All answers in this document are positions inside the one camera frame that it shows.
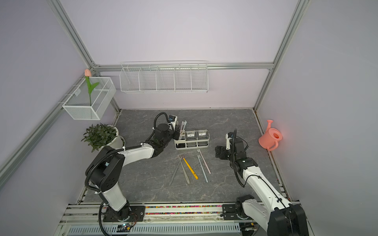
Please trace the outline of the light blue toothbrush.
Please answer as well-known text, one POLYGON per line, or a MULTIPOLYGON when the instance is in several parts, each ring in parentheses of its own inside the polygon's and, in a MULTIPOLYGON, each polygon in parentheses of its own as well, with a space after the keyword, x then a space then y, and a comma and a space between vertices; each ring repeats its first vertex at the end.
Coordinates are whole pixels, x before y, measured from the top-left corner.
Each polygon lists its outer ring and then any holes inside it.
POLYGON ((180 132, 179 132, 179 139, 181 139, 181 135, 185 130, 185 125, 186 125, 186 121, 182 121, 181 127, 180 127, 180 132))

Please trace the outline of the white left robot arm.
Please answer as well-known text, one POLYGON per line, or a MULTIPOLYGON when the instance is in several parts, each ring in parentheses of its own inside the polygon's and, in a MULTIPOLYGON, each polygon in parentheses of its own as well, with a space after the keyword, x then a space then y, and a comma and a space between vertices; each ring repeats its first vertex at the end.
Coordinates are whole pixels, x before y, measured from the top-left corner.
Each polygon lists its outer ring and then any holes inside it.
POLYGON ((130 218, 130 203, 119 186, 124 166, 158 156, 171 140, 178 140, 179 129, 174 123, 160 124, 154 128, 150 139, 133 147, 114 149, 105 146, 86 170, 85 187, 98 194, 110 207, 116 220, 130 218))

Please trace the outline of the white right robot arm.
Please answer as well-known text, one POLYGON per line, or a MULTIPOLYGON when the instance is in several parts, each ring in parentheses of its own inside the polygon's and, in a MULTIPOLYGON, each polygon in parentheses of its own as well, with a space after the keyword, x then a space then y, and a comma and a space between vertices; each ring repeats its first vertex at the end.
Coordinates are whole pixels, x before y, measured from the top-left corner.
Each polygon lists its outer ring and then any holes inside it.
POLYGON ((215 148, 216 158, 229 160, 238 183, 250 186, 263 202, 261 205, 252 195, 239 197, 235 203, 237 215, 242 219, 250 217, 269 236, 308 236, 304 209, 274 188, 255 160, 247 157, 246 149, 244 140, 232 132, 226 134, 225 146, 215 148))

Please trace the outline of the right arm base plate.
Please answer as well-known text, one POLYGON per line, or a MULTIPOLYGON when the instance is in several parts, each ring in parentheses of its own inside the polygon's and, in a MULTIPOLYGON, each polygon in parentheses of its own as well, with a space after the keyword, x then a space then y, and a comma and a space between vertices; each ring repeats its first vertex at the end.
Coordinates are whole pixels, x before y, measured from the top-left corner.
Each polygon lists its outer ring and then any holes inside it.
POLYGON ((224 220, 252 220, 244 213, 239 203, 223 204, 220 216, 224 220))

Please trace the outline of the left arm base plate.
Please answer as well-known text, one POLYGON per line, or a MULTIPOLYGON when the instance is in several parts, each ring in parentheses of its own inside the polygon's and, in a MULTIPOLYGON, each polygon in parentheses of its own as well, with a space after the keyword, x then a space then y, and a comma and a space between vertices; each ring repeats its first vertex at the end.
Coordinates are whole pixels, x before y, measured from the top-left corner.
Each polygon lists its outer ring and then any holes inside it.
POLYGON ((103 222, 142 222, 146 207, 143 205, 125 206, 120 211, 108 207, 103 222))

